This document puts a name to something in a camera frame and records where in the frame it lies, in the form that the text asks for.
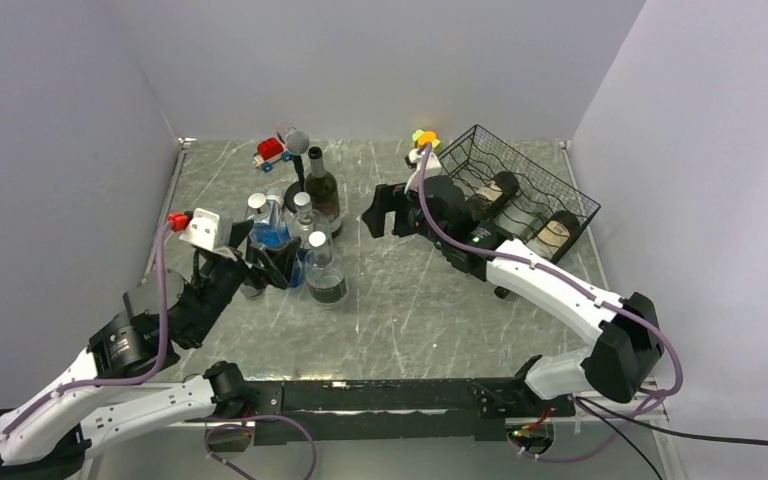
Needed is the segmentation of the blue square glass bottle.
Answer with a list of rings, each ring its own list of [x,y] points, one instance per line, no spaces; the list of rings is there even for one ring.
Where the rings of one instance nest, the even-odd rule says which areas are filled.
[[[254,219],[250,219],[254,221],[254,226],[249,233],[248,244],[258,242],[273,246],[291,239],[285,222],[280,194],[270,190],[265,195],[267,197],[266,212],[263,216],[258,215]]]

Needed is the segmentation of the clear round bottle front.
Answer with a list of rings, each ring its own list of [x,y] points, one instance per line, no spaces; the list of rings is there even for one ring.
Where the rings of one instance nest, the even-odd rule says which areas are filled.
[[[310,296],[323,308],[337,308],[349,294],[342,256],[322,231],[311,232],[308,243],[303,268]]]

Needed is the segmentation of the clear round bottle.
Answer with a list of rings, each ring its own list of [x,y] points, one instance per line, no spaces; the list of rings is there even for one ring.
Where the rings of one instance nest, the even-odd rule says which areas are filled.
[[[288,223],[288,231],[291,239],[299,239],[300,246],[297,257],[303,261],[310,250],[309,236],[315,231],[322,232],[329,246],[333,245],[330,222],[320,211],[313,208],[312,198],[306,192],[299,192],[293,197],[296,213]]]
[[[303,268],[310,296],[323,308],[337,308],[349,294],[342,256],[322,231],[311,232],[308,243]]]

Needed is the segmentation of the dark wine bottle black neck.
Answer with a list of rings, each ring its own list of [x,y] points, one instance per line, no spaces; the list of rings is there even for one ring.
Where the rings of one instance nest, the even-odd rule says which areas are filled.
[[[519,191],[519,181],[510,171],[495,174],[465,201],[473,221],[492,219]]]

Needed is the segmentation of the dark green wine bottle front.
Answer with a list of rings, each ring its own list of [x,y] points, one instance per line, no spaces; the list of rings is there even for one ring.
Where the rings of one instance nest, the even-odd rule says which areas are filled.
[[[554,212],[526,246],[539,257],[556,263],[580,230],[578,217],[567,211]]]

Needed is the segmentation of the clear glass bottle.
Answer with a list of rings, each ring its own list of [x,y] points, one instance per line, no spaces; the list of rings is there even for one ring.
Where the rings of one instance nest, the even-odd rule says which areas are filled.
[[[542,222],[542,208],[525,197],[512,200],[496,217],[496,224],[527,242],[536,235]]]

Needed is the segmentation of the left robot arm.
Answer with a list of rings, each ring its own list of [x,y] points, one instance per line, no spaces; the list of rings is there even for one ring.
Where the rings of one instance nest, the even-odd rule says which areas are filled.
[[[197,349],[241,286],[287,287],[299,244],[252,248],[252,221],[209,224],[174,213],[154,237],[151,271],[75,360],[24,404],[0,409],[0,479],[66,479],[105,449],[174,423],[244,428],[275,420],[282,391],[220,361],[192,379],[123,403],[118,394]]]

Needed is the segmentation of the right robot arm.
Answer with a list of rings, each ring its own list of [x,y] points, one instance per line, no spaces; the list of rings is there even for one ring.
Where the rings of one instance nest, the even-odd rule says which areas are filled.
[[[394,213],[394,235],[427,238],[455,269],[534,303],[586,342],[583,349],[542,356],[526,367],[511,391],[519,412],[536,415],[550,399],[584,390],[630,402],[664,351],[653,332],[653,303],[639,293],[623,299],[569,275],[498,225],[496,217],[519,191],[507,171],[471,195],[446,175],[379,184],[362,219],[378,238],[387,214]]]

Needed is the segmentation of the clear round bottle rear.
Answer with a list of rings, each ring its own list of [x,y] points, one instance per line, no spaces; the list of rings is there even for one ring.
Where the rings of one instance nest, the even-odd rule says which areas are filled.
[[[296,213],[288,223],[288,231],[291,239],[299,239],[300,246],[297,257],[303,261],[310,250],[309,236],[315,231],[322,232],[329,246],[333,245],[330,222],[320,211],[313,208],[312,198],[306,192],[299,192],[293,197]]]

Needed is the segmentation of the dark wine bottle silver neck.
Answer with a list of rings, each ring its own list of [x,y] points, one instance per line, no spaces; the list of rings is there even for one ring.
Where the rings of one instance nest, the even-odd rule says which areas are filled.
[[[305,179],[304,189],[311,197],[313,208],[328,220],[331,235],[337,237],[342,230],[342,212],[336,177],[326,169],[320,147],[311,146],[307,155],[310,172]]]

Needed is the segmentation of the black white handheld microphone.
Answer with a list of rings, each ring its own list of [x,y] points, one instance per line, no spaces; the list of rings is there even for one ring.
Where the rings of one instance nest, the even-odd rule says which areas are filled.
[[[266,212],[267,197],[263,193],[251,194],[246,203],[246,211],[243,217],[244,220],[254,219],[258,215],[263,216]],[[261,296],[264,293],[264,289],[258,289],[243,283],[239,289],[243,296],[247,299],[253,299]]]

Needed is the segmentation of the yellow green toy block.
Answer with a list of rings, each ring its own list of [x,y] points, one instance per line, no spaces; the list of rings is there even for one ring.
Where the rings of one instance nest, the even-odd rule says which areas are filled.
[[[430,143],[433,151],[436,151],[442,143],[434,131],[422,129],[417,129],[413,132],[412,140],[414,149],[420,149],[426,143]]]

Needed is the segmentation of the red toy block car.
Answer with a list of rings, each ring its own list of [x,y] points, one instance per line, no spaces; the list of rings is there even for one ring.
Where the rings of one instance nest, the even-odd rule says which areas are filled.
[[[289,162],[291,159],[291,153],[277,137],[270,137],[260,142],[252,156],[255,168],[262,172],[270,172],[276,164]]]

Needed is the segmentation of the glitter microphone on stand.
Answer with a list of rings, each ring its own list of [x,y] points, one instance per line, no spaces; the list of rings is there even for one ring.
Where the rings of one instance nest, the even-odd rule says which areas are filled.
[[[304,155],[310,147],[309,136],[289,124],[278,123],[276,125],[276,135],[291,155]]]

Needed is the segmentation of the black base bar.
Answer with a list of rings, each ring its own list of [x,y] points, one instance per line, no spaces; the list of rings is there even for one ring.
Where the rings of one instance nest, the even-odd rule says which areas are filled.
[[[509,378],[251,381],[242,412],[257,415],[259,445],[467,437],[502,441],[511,420],[549,406]]]

